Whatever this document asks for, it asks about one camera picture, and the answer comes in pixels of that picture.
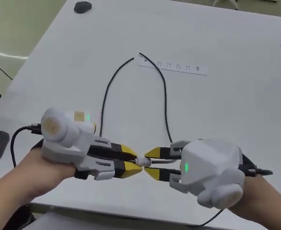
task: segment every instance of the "power outlet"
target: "power outlet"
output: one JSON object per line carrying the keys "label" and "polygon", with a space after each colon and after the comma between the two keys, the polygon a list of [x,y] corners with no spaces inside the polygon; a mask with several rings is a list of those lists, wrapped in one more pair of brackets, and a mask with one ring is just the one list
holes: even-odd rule
{"label": "power outlet", "polygon": [[[154,68],[154,66],[142,56],[138,56],[137,60],[138,65],[141,67]],[[154,62],[159,69],[207,76],[207,68],[205,67],[195,66],[184,62],[163,61],[160,59],[158,59],[158,61],[154,60]]]}

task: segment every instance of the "human hand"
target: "human hand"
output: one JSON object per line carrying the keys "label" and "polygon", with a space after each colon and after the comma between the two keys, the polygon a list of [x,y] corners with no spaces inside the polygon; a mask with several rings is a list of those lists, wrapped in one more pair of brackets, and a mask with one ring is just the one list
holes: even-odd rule
{"label": "human hand", "polygon": [[73,177],[75,170],[72,164],[50,162],[41,156],[41,149],[33,149],[10,174],[20,186],[21,203],[26,204]]}

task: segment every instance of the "white cable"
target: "white cable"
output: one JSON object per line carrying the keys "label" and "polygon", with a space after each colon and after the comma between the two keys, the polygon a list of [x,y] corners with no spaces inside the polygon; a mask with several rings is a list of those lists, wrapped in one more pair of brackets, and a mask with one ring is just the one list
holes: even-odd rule
{"label": "white cable", "polygon": [[9,55],[9,54],[4,54],[4,53],[0,53],[0,56],[5,57],[5,58],[15,58],[15,59],[21,59],[21,60],[26,60],[28,58],[25,56]]}
{"label": "white cable", "polygon": [[152,164],[172,164],[177,160],[161,160],[161,161],[152,161]]}
{"label": "white cable", "polygon": [[137,164],[140,167],[150,167],[151,159],[147,157],[142,157],[142,158],[137,157],[135,160],[135,164]]}

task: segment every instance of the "white table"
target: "white table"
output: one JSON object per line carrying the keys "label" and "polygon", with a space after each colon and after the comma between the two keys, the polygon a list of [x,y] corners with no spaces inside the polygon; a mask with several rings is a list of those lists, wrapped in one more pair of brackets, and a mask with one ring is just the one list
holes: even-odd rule
{"label": "white table", "polygon": [[[13,134],[37,123],[50,106],[89,109],[99,124],[106,85],[122,63],[138,52],[182,59],[209,73],[163,71],[174,141],[236,143],[274,171],[267,179],[281,192],[281,18],[166,0],[92,0],[92,10],[78,15],[74,3],[67,1],[0,100],[0,129]],[[104,137],[139,155],[168,146],[163,100],[157,71],[130,63],[110,88]],[[26,131],[17,137],[17,162],[39,139]],[[0,177],[11,168],[7,148]],[[145,172],[101,182],[72,178],[34,202],[187,224],[217,212]],[[263,229],[229,211],[209,226]]]}

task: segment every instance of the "black wire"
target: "black wire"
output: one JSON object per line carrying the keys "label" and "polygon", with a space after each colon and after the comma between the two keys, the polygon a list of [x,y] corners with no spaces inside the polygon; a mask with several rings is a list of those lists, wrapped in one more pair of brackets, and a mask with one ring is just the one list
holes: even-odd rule
{"label": "black wire", "polygon": [[164,78],[164,75],[162,74],[162,72],[160,71],[160,69],[157,67],[157,65],[155,65],[155,63],[153,61],[151,61],[146,55],[142,54],[142,53],[139,53],[141,56],[143,56],[146,60],[148,60],[155,68],[156,70],[159,72],[162,80],[163,80],[163,83],[164,83],[164,104],[165,104],[165,124],[166,124],[166,130],[167,130],[167,134],[168,134],[168,138],[169,138],[169,141],[170,143],[172,143],[172,138],[171,138],[171,134],[170,134],[170,131],[169,131],[169,126],[168,126],[168,117],[167,117],[167,88],[166,88],[166,80]]}
{"label": "black wire", "polygon": [[134,58],[131,58],[130,60],[126,61],[125,63],[123,63],[119,69],[117,69],[117,71],[114,73],[114,75],[112,76],[110,82],[108,83],[107,87],[106,87],[106,91],[105,91],[105,95],[104,95],[104,99],[103,99],[103,105],[102,105],[102,111],[101,111],[101,123],[100,123],[100,137],[102,137],[102,131],[103,131],[103,117],[104,117],[104,108],[105,108],[105,102],[106,102],[106,97],[107,97],[107,93],[108,90],[110,88],[110,85],[113,81],[113,79],[115,78],[115,76],[117,75],[117,73],[119,72],[119,70],[121,70],[127,63],[129,63],[130,61],[133,61]]}
{"label": "black wire", "polygon": [[[162,80],[163,80],[163,85],[164,85],[164,100],[165,100],[165,124],[166,124],[166,130],[167,130],[167,134],[168,134],[168,138],[170,143],[172,143],[172,138],[171,138],[171,134],[169,131],[169,126],[168,126],[168,117],[167,117],[167,87],[166,87],[166,80],[164,75],[162,74],[162,72],[160,71],[160,69],[157,67],[157,65],[155,65],[155,63],[153,61],[151,61],[147,56],[145,56],[142,53],[139,53],[139,55],[141,55],[142,57],[144,57],[146,60],[148,60],[155,68],[156,70],[159,72]],[[130,61],[134,60],[134,58],[129,59],[128,61],[126,61],[125,63],[123,63],[119,69],[117,69],[117,71],[114,73],[114,75],[112,76],[110,82],[108,83],[107,87],[106,87],[106,91],[105,91],[105,95],[104,95],[104,99],[103,99],[103,104],[102,104],[102,111],[101,111],[101,125],[100,125],[100,137],[102,137],[102,131],[103,131],[103,118],[104,118],[104,108],[105,108],[105,102],[106,102],[106,98],[107,98],[107,93],[109,90],[109,87],[112,83],[112,81],[114,80],[115,76],[117,75],[117,73],[119,72],[119,70],[121,70],[126,64],[128,64]],[[176,162],[176,160],[169,160],[169,161],[152,161],[152,164],[166,164],[166,163],[174,163]]]}
{"label": "black wire", "polygon": [[12,160],[12,164],[14,165],[14,168],[17,166],[16,159],[15,159],[15,152],[14,152],[14,144],[18,133],[20,133],[23,130],[32,130],[32,128],[31,126],[21,127],[13,134],[11,138],[11,160]]}
{"label": "black wire", "polygon": [[216,215],[214,215],[212,218],[210,218],[208,221],[206,221],[203,224],[200,225],[187,225],[190,228],[200,228],[200,227],[204,227],[205,225],[207,225],[208,223],[212,222],[217,216],[219,216],[222,212],[224,211],[224,209],[221,209],[219,212],[217,212]]}
{"label": "black wire", "polygon": [[[171,138],[171,135],[170,135],[170,131],[169,131],[169,126],[168,126],[168,117],[167,117],[167,88],[166,88],[166,81],[165,81],[165,78],[164,78],[164,75],[162,74],[162,72],[160,71],[160,69],[157,67],[157,65],[155,65],[155,63],[153,61],[151,61],[147,56],[145,56],[144,54],[142,53],[139,53],[141,56],[143,56],[146,60],[148,60],[155,68],[156,70],[159,72],[162,80],[163,80],[163,83],[164,83],[164,94],[165,94],[165,123],[166,123],[166,130],[167,130],[167,134],[168,134],[168,137],[169,137],[169,141],[170,143],[172,143],[172,138]],[[212,218],[210,218],[208,221],[206,221],[205,223],[201,224],[201,225],[194,225],[194,226],[190,226],[191,228],[198,228],[198,227],[203,227],[205,226],[206,224],[210,223],[211,221],[213,221],[217,216],[219,216],[221,213],[223,212],[223,209],[220,210],[219,212],[217,212],[216,215],[214,215]]]}
{"label": "black wire", "polygon": [[0,68],[0,70],[1,70],[9,79],[12,80],[12,78],[11,78],[4,70],[2,70],[1,68]]}

